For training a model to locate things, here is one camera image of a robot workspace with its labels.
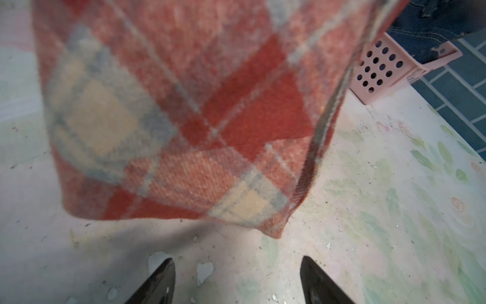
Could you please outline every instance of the grout line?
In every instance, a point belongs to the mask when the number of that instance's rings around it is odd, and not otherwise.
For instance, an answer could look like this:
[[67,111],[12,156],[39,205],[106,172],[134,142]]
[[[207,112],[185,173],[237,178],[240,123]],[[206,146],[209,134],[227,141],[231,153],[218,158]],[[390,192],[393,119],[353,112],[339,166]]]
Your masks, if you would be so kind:
[[479,117],[474,118],[473,120],[471,120],[471,123],[475,124],[476,122],[478,122],[478,121],[480,121],[481,119],[484,119],[484,118],[486,118],[486,114],[483,114]]
[[436,88],[434,88],[426,79],[422,78],[421,81],[429,87],[432,92],[434,92],[471,130],[476,133],[479,138],[486,142],[486,137],[479,132],[479,130],[458,110],[456,109],[447,98],[444,97]]
[[468,49],[471,53],[473,53],[473,55],[475,55],[476,57],[478,57],[479,60],[483,61],[484,63],[486,63],[486,57],[481,54],[480,52],[478,52],[477,49],[475,49],[472,45],[469,44],[469,42],[465,41],[464,39],[458,39],[458,41],[460,43],[462,43],[462,45],[464,45],[466,47],[466,49]]
[[446,106],[446,104],[443,104],[443,105],[441,105],[441,106],[436,107],[434,110],[439,111],[440,109],[442,109],[442,108],[443,108],[443,107],[445,107],[445,106]]
[[475,84],[474,86],[472,86],[474,89],[477,88],[477,87],[480,87],[482,86],[483,84],[486,83],[486,78],[481,80],[480,82],[478,82],[477,84]]
[[480,45],[478,45],[475,49],[479,50],[479,49],[481,49],[485,45],[486,45],[486,40],[483,41]]
[[443,70],[442,72],[440,72],[436,77],[432,78],[431,80],[429,80],[429,83],[432,83],[434,82],[435,80],[439,79],[442,75],[444,75],[445,73],[447,73],[447,70]]
[[464,80],[458,73],[456,73],[456,71],[451,69],[447,64],[444,66],[444,68],[446,68],[446,70],[448,70],[449,73],[451,73],[451,75],[454,76],[455,79],[457,79],[464,87],[466,87],[469,90],[469,92],[471,92],[474,96],[476,96],[479,100],[481,100],[483,104],[486,105],[486,98],[480,93],[478,93],[478,91],[476,91],[475,88],[471,87],[471,85],[466,80]]

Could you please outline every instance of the basket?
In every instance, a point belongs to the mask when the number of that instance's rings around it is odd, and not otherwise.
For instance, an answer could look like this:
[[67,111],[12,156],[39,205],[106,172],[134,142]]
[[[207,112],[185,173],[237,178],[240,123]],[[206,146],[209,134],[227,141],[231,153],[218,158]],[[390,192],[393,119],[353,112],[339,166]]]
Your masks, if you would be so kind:
[[349,88],[369,105],[462,56],[462,52],[449,41],[432,50],[439,52],[439,58],[420,64],[384,33],[376,43],[365,46]]

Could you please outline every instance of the blue tile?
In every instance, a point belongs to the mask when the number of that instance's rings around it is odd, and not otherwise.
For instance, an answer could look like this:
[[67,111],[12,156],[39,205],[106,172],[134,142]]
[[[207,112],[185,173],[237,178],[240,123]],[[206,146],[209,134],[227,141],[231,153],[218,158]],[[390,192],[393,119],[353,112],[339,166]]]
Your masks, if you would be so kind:
[[424,78],[427,80],[431,80],[432,78],[442,73],[443,70],[445,70],[445,68],[438,68],[437,70],[430,71],[428,74],[424,76]]
[[473,120],[478,116],[486,114],[486,105],[450,73],[444,74],[442,77],[434,81],[432,85],[468,120]]
[[422,81],[417,81],[412,84],[417,92],[422,95],[422,97],[433,107],[439,107],[444,104],[444,102],[434,93],[432,90],[429,89]]
[[483,118],[478,122],[473,123],[473,125],[478,128],[479,132],[486,136],[486,119]]
[[477,47],[486,40],[486,29],[482,29],[479,32],[466,35],[464,36],[464,40],[469,42],[469,44],[473,47]]
[[460,42],[454,43],[462,52],[462,56],[449,63],[449,66],[461,75],[470,85],[475,85],[486,76],[486,63],[479,60]]
[[439,111],[442,116],[453,128],[468,142],[474,150],[486,147],[486,143],[465,124],[449,107],[443,107]]
[[476,91],[478,91],[478,93],[480,93],[481,95],[483,95],[484,97],[486,97],[486,83],[483,84],[480,87],[477,87],[476,88]]

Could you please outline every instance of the plaid fabric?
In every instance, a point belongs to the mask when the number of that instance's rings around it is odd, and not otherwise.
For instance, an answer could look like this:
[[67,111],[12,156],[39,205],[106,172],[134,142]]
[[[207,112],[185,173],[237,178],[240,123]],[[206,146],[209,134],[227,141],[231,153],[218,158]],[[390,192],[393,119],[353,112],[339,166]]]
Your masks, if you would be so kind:
[[332,135],[373,0],[34,0],[66,210],[280,237]]

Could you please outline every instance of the denim fabric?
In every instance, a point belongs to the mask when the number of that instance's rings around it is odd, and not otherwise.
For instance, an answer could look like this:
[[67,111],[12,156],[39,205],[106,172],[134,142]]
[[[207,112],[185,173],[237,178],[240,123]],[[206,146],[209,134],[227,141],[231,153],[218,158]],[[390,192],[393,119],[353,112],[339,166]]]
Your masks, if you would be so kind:
[[420,63],[437,59],[431,51],[448,40],[486,26],[478,0],[411,0],[387,33]]

